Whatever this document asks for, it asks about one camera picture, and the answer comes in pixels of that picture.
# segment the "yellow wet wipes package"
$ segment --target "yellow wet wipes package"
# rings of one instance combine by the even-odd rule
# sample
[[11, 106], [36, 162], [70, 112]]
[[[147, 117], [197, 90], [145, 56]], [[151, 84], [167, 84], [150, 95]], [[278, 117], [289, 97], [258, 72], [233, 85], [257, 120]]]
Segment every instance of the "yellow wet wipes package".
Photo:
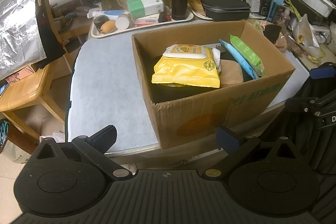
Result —
[[167, 49], [169, 50], [170, 56], [176, 54], [177, 57], [167, 57], [167, 54], [161, 57], [154, 66], [153, 84], [176, 83], [219, 88], [218, 71], [210, 48], [199, 45], [172, 45]]

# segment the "tile floor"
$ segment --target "tile floor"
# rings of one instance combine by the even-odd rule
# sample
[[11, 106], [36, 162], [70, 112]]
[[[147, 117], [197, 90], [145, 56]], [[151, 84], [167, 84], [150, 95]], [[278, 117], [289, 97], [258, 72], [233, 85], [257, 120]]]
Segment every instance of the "tile floor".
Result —
[[[51, 83], [50, 96], [62, 108], [66, 109], [68, 101], [70, 75], [55, 79]], [[42, 105], [35, 105], [16, 110], [15, 113], [27, 125], [43, 136], [54, 131], [64, 132], [64, 125], [56, 120]], [[21, 214], [14, 197], [13, 186], [23, 164], [15, 164], [0, 155], [0, 224], [8, 224]]]

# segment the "chair seat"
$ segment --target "chair seat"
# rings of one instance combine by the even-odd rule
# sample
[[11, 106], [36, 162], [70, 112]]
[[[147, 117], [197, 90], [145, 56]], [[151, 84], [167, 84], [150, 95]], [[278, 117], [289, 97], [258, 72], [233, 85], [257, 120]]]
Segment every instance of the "chair seat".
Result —
[[16, 109], [37, 99], [46, 85], [50, 66], [48, 64], [34, 74], [10, 84], [0, 97], [0, 112]]

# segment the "beige cloth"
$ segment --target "beige cloth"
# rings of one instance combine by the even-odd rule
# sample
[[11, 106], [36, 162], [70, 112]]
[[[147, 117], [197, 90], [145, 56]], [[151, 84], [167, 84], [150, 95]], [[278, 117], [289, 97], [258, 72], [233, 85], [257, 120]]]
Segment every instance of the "beige cloth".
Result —
[[219, 75], [220, 88], [224, 88], [229, 85], [238, 85], [244, 82], [243, 72], [241, 66], [231, 60], [221, 60], [221, 73]]

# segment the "white bottle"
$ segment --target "white bottle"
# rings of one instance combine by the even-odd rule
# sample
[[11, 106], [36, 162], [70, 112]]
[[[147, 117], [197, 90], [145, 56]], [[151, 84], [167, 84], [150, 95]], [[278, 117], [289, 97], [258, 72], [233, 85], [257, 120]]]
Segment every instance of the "white bottle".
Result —
[[123, 14], [125, 11], [123, 10], [111, 10], [111, 11], [93, 11], [92, 13], [88, 13], [87, 17], [97, 17], [101, 15], [106, 15], [109, 20], [116, 20], [119, 15]]

